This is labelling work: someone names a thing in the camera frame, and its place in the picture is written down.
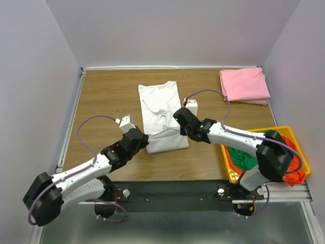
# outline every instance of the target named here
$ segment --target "wooden table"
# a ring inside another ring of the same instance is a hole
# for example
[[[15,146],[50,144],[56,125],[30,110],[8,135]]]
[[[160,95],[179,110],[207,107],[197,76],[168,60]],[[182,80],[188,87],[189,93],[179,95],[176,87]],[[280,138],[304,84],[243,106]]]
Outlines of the wooden table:
[[[121,118],[134,117],[143,131],[138,85],[158,85],[177,81],[180,100],[204,88],[221,90],[219,69],[204,70],[108,70],[87,71],[78,104],[63,170],[68,170],[93,157],[76,138],[76,129],[85,119],[96,114]],[[220,95],[205,92],[194,97],[199,104],[199,119],[221,121],[227,103]],[[226,125],[239,129],[275,126],[269,106],[232,103]],[[122,138],[118,125],[107,118],[94,118],[80,131],[80,137],[100,152]],[[193,180],[227,179],[219,145],[189,140],[189,148],[148,154],[141,150],[126,166],[109,175],[112,180]]]

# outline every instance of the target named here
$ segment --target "yellow plastic bin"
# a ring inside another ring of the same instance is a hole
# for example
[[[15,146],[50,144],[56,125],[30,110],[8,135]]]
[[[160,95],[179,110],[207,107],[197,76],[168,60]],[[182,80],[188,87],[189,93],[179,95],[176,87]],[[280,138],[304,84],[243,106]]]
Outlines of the yellow plastic bin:
[[[252,132],[263,132],[263,131],[267,131],[267,130],[273,130],[273,131],[277,131],[280,133],[281,136],[286,136],[287,138],[289,138],[297,147],[297,151],[300,154],[300,156],[303,159],[303,166],[302,169],[306,172],[306,174],[310,174],[310,168],[309,165],[305,159],[305,156],[303,155],[300,146],[294,136],[293,131],[291,130],[291,128],[289,126],[277,126],[277,127],[269,127],[269,128],[261,128],[261,129],[253,129],[253,130],[248,130],[248,131],[252,131]],[[236,183],[236,181],[238,180],[240,174],[238,174],[235,170],[232,169],[232,167],[229,165],[228,162],[228,158],[227,155],[225,153],[225,148],[224,145],[221,145],[221,150],[222,150],[222,155],[223,155],[223,159],[224,159],[224,163],[225,163],[225,167],[227,169],[227,175],[228,175],[228,179],[231,183]]]

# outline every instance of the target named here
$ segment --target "pink cloth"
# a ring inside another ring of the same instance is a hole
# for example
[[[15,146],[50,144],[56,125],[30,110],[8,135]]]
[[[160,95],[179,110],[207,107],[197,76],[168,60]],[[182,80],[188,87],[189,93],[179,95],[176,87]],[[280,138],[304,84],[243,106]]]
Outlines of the pink cloth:
[[[267,105],[271,97],[262,68],[220,71],[222,93],[229,101]]]

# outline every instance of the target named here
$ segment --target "wall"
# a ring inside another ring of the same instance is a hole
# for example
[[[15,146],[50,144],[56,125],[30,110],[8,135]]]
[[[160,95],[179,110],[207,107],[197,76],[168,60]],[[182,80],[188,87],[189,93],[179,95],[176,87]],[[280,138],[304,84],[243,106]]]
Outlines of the wall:
[[[43,0],[0,7],[0,242],[29,243],[22,198],[54,172],[79,66]]]
[[[263,65],[279,125],[290,125],[311,166],[307,183],[325,233],[325,2],[301,1]]]
[[[46,0],[82,67],[262,65],[299,0]]]

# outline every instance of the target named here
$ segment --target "red cloth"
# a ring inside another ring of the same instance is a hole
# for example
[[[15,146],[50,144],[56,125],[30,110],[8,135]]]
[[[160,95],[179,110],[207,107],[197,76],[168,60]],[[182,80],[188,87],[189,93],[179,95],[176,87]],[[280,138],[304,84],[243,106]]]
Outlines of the red cloth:
[[[291,147],[294,150],[297,150],[296,145],[289,138],[287,138],[286,136],[282,136],[282,138],[289,147]],[[238,174],[244,173],[241,169],[237,168],[234,165],[234,163],[230,157],[230,154],[228,152],[228,146],[225,145],[224,149],[225,149],[225,154],[227,155],[227,159],[228,159],[228,163],[229,163],[230,167],[232,167],[232,169],[235,170]],[[296,169],[298,167],[298,165],[299,165],[299,159],[295,155],[294,159],[292,160],[292,162],[288,168],[288,171],[292,171],[292,170]],[[283,181],[287,182],[290,186],[293,187],[295,184],[302,184],[303,182],[305,182],[305,179],[306,179],[306,173],[301,168],[300,170],[298,170],[295,173],[286,174],[283,178]]]

